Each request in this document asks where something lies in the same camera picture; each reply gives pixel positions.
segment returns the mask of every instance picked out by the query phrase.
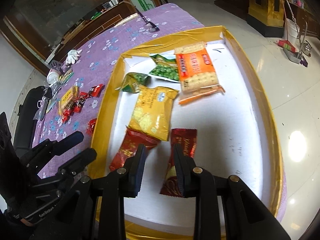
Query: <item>green snack bag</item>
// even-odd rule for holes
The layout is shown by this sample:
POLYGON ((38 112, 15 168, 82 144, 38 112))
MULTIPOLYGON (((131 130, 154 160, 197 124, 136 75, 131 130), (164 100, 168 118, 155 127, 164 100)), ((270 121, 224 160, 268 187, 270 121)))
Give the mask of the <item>green snack bag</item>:
POLYGON ((142 73, 127 73, 122 81, 121 91, 128 93, 140 92, 139 85, 145 85, 148 76, 149 75, 142 73))
POLYGON ((156 67, 149 72, 155 78, 180 83, 175 55, 150 55, 156 67))

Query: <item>gold pillar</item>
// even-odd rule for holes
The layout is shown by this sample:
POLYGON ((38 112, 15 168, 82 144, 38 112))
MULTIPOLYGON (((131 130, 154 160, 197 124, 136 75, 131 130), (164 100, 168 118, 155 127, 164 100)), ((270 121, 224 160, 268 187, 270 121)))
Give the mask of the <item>gold pillar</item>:
POLYGON ((261 5, 256 3, 256 0, 249 0, 248 14, 266 26, 283 27, 283 5, 281 0, 276 2, 279 2, 279 11, 275 11, 275 0, 261 0, 261 5))

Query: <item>black pillar base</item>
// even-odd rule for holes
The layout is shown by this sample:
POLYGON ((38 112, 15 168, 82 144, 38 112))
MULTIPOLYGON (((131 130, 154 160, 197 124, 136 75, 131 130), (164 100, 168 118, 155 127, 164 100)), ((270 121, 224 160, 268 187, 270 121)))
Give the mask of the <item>black pillar base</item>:
POLYGON ((284 28, 283 27, 275 27, 275 26, 267 26, 255 17, 247 14, 247 23, 256 29, 266 38, 282 38, 284 28))

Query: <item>white wall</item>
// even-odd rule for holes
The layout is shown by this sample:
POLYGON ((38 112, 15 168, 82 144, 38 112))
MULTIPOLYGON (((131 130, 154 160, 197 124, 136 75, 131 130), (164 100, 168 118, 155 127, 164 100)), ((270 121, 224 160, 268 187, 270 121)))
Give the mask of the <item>white wall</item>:
MULTIPOLYGON (((34 70, 33 66, 21 57, 0 35, 0 113, 6 113, 8 123, 18 97, 34 70)), ((32 83, 29 90, 38 86, 39 83, 39 85, 43 85, 45 77, 38 71, 37 73, 36 83, 32 83)), ((0 209, 4 211, 6 208, 6 203, 0 196, 0 209)))

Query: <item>kettle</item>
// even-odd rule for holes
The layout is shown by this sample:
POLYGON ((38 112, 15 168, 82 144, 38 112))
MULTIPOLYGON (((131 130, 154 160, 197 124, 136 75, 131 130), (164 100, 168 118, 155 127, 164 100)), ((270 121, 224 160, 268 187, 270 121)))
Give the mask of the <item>kettle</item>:
POLYGON ((302 52, 304 54, 306 54, 308 57, 311 57, 311 45, 308 41, 305 41, 303 44, 302 44, 302 52))

